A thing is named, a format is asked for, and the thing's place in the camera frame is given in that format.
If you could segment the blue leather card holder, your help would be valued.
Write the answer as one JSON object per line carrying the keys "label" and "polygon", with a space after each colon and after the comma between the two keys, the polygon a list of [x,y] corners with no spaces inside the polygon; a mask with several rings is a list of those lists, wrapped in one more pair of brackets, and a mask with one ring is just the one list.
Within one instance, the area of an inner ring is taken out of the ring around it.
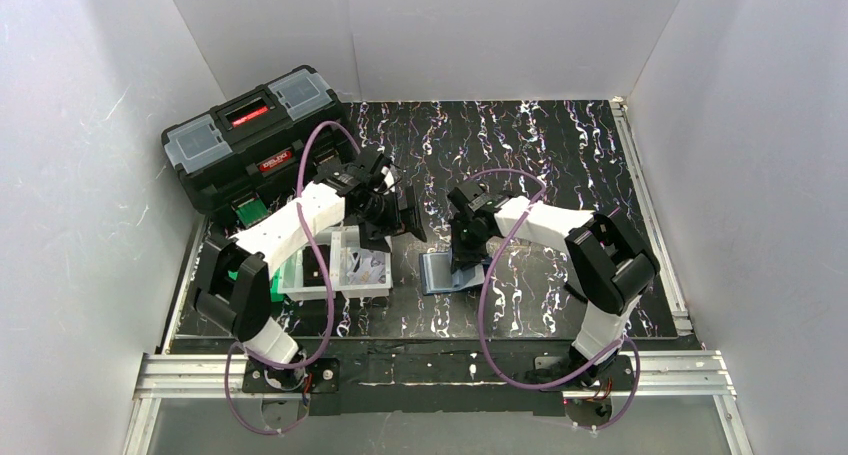
{"label": "blue leather card holder", "polygon": [[425,296],[466,292],[483,285],[485,272],[492,259],[487,257],[471,268],[451,269],[450,252],[432,252],[419,255],[421,292]]}

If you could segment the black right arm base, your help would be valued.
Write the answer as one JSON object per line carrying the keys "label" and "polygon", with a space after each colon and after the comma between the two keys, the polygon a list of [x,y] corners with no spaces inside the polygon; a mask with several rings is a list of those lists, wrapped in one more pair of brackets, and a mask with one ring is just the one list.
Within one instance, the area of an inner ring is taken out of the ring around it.
{"label": "black right arm base", "polygon": [[[635,383],[635,369],[627,355],[614,355],[599,366],[592,365],[570,381],[546,391],[588,391],[590,395],[605,395],[608,392],[628,391]],[[521,379],[527,384],[546,384],[576,371],[580,364],[567,356],[539,356]]]}

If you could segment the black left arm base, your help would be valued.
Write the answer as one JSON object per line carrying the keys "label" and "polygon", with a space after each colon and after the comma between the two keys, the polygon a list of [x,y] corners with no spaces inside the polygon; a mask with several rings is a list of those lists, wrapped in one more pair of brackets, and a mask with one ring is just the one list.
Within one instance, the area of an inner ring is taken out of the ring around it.
{"label": "black left arm base", "polygon": [[256,394],[335,393],[339,386],[340,362],[321,358],[305,368],[279,370],[249,358],[242,391]]}

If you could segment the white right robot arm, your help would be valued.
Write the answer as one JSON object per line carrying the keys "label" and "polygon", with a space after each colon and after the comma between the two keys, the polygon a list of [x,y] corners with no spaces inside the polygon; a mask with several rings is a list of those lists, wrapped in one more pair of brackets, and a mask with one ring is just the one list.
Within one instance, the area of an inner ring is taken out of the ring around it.
{"label": "white right robot arm", "polygon": [[566,290],[586,303],[584,318],[568,360],[573,370],[588,364],[595,376],[615,358],[624,327],[660,264],[648,242],[620,210],[572,210],[524,196],[491,194],[480,188],[453,189],[448,199],[449,267],[452,277],[482,266],[490,239],[508,237],[567,254],[578,283]]}

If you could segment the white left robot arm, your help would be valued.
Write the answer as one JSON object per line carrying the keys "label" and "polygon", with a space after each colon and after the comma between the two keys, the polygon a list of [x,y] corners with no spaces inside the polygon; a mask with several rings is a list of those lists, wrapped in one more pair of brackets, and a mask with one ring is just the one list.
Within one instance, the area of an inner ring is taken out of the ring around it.
{"label": "white left robot arm", "polygon": [[363,227],[360,239],[374,251],[389,251],[390,237],[410,233],[426,238],[412,187],[315,179],[252,227],[230,237],[212,233],[205,239],[194,273],[195,310],[264,365],[293,370],[314,363],[330,335],[323,335],[312,356],[300,358],[300,345],[272,314],[271,281],[301,249],[316,248],[318,233],[347,219]]}

